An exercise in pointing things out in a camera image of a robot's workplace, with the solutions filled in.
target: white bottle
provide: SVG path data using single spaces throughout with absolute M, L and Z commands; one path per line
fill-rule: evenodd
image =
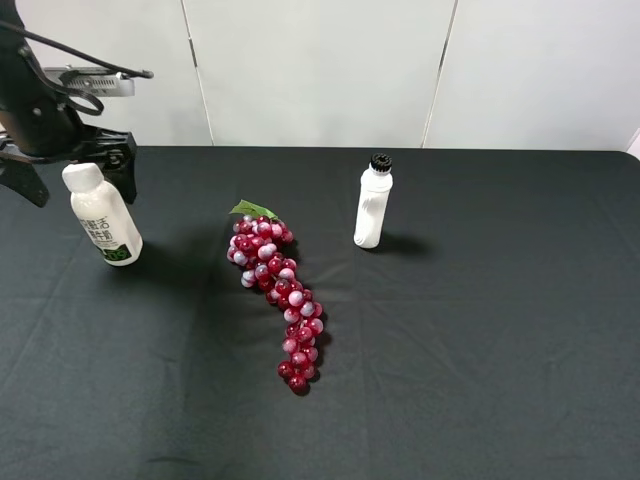
M 109 265 L 135 262 L 142 237 L 120 196 L 95 163 L 69 165 L 62 179 L 71 192 L 71 208 Z
M 391 157 L 375 154 L 360 179 L 360 201 L 353 241 L 361 248 L 374 248 L 380 243 L 384 211 L 393 186 Z

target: table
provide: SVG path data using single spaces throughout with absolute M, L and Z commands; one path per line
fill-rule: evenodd
M 61 166 L 44 209 L 2 189 L 0 478 L 640 478 L 640 163 L 384 151 L 375 251 L 352 243 L 374 150 L 141 148 L 122 269 Z M 225 259 L 240 198 L 287 221 L 328 313 L 306 397 Z

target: grape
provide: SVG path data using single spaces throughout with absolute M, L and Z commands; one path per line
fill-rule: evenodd
M 282 241 L 284 243 L 291 243 L 293 242 L 293 233 L 291 233 L 291 231 L 287 230 L 286 232 L 282 233 Z
M 300 320 L 300 312 L 289 307 L 284 311 L 284 319 L 288 323 L 296 323 L 297 321 Z
M 291 293 L 291 284 L 289 283 L 289 280 L 285 280 L 284 278 L 279 278 L 278 280 L 276 280 L 276 292 L 278 292 L 280 295 L 284 295 L 287 298 L 289 298 L 289 294 Z
M 314 335 L 320 335 L 322 333 L 322 330 L 324 330 L 324 324 L 319 318 L 312 318 L 311 320 L 309 320 L 307 322 L 307 327 L 309 327 L 313 331 Z
M 246 253 L 246 254 L 251 254 L 255 250 L 255 247 L 253 246 L 253 244 L 251 243 L 251 240 L 249 239 L 242 240 L 240 242 L 239 248 L 243 253 Z
M 309 327 L 302 327 L 296 333 L 296 340 L 300 343 L 304 343 L 313 338 L 313 331 Z
M 248 283 L 256 283 L 255 270 L 247 270 L 246 272 L 243 272 L 242 278 L 244 278 Z
M 287 297 L 282 295 L 278 299 L 278 307 L 280 307 L 280 310 L 283 310 L 283 311 L 291 307 L 291 304 L 289 303 L 289 300 L 287 299 Z
M 251 255 L 247 264 L 244 266 L 247 270 L 255 270 L 256 265 L 258 264 L 258 257 Z
M 320 315 L 322 315 L 322 305 L 318 302 L 313 302 L 313 306 L 315 308 L 315 310 L 313 311 L 313 316 L 319 317 Z
M 318 359 L 318 349 L 316 347 L 304 346 L 300 348 L 300 351 L 304 353 L 310 362 L 315 362 Z
M 270 292 L 274 286 L 275 282 L 271 278 L 258 282 L 258 287 L 260 287 L 260 290 L 263 292 Z
M 258 250 L 258 248 L 264 245 L 264 240 L 262 237 L 253 237 L 251 238 L 251 244 L 256 250 Z
M 273 238 L 280 238 L 282 236 L 282 227 L 277 223 L 271 225 L 271 236 Z
M 296 268 L 298 267 L 298 264 L 292 258 L 287 258 L 284 262 L 282 262 L 282 266 L 284 268 L 290 268 L 295 272 Z
M 300 323 L 290 323 L 284 331 L 286 337 L 293 337 L 300 329 Z
M 302 352 L 295 352 L 291 354 L 291 364 L 295 368 L 303 369 L 309 364 L 309 359 Z
M 239 250 L 233 254 L 233 261 L 240 266 L 246 265 L 248 260 L 249 259 L 246 257 L 246 255 Z
M 269 247 L 269 245 L 263 245 L 258 249 L 258 258 L 260 260 L 268 261 L 271 259 L 273 254 L 274 254 L 274 251 L 271 249 L 271 247 Z
M 235 238 L 234 244 L 235 244 L 236 248 L 240 248 L 240 244 L 242 242 L 244 242 L 245 240 L 247 240 L 247 236 L 244 233 L 239 233 L 234 238 Z
M 316 376 L 316 367 L 313 363 L 310 363 L 309 365 L 307 365 L 305 367 L 304 370 L 302 370 L 302 376 L 304 378 L 306 378 L 307 380 L 312 379 L 313 377 Z
M 262 238 L 271 237 L 271 224 L 267 222 L 258 223 L 258 235 Z
M 282 378 L 291 378 L 295 373 L 296 372 L 293 369 L 293 365 L 291 364 L 291 362 L 284 361 L 280 362 L 280 364 L 278 365 L 278 375 L 280 375 Z
M 229 250 L 227 250 L 227 260 L 229 260 L 231 263 L 236 263 L 236 261 L 233 259 L 233 255 L 238 251 L 238 249 L 236 247 L 229 247 Z
M 245 235 L 247 233 L 251 233 L 251 224 L 249 222 L 240 222 L 240 225 L 238 225 L 238 230 L 240 231 L 240 233 L 244 233 Z
M 307 388 L 307 380 L 304 376 L 296 374 L 289 379 L 289 388 L 294 393 L 303 393 Z
M 267 263 L 267 266 L 269 267 L 269 273 L 278 275 L 280 270 L 282 270 L 282 260 L 279 258 L 272 258 L 269 260 L 269 263 Z
M 273 292 L 275 292 L 275 290 L 269 290 L 268 292 L 266 292 L 264 294 L 265 298 L 267 299 L 267 302 L 269 302 L 270 305 L 277 305 L 278 304 L 278 300 L 276 298 L 273 298 L 273 296 L 271 295 Z
M 269 274 L 269 268 L 264 263 L 256 267 L 256 278 L 258 279 L 258 281 L 267 280 L 270 277 L 271 275 Z
M 304 303 L 304 298 L 302 297 L 302 293 L 298 291 L 293 291 L 289 294 L 289 303 L 292 307 L 299 307 Z
M 285 338 L 282 349 L 287 353 L 294 353 L 298 350 L 298 341 L 295 338 Z
M 289 281 L 296 279 L 296 274 L 290 268 L 283 268 L 280 270 L 280 273 L 278 273 L 278 276 Z
M 304 304 L 300 308 L 300 315 L 302 315 L 303 317 L 310 317 L 311 315 L 313 315 L 314 311 L 315 307 L 313 306 L 313 302 L 304 302 Z

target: red grape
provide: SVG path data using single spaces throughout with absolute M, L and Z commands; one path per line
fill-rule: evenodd
M 312 318 L 311 320 L 309 320 L 307 322 L 307 327 L 309 327 L 313 331 L 314 335 L 320 335 L 322 333 L 322 330 L 324 330 L 324 324 L 319 318 Z
M 288 323 L 296 323 L 300 320 L 300 312 L 298 310 L 295 310 L 293 308 L 287 308 L 284 311 L 284 319 L 288 322 Z
M 318 359 L 318 349 L 316 347 L 303 346 L 300 351 L 304 353 L 310 362 L 315 362 Z
M 309 327 L 302 327 L 296 333 L 296 340 L 300 343 L 304 343 L 313 338 L 313 331 Z
M 267 266 L 269 267 L 269 273 L 271 273 L 272 275 L 278 275 L 280 273 L 280 270 L 282 270 L 282 260 L 274 257 L 269 260 Z
M 307 388 L 307 379 L 303 375 L 296 374 L 289 379 L 289 388 L 294 393 L 303 393 Z
M 291 378 L 293 377 L 293 375 L 295 375 L 295 370 L 293 369 L 293 365 L 291 364 L 291 362 L 280 362 L 280 364 L 278 365 L 278 375 L 280 375 L 282 378 Z

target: grape leaf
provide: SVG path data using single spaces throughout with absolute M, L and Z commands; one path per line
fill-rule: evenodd
M 265 215 L 271 220 L 278 219 L 278 216 L 268 208 L 247 202 L 246 200 L 240 200 L 240 203 L 233 207 L 229 213 L 241 213 L 242 215 L 251 215 L 254 218 L 258 218 L 260 215 Z

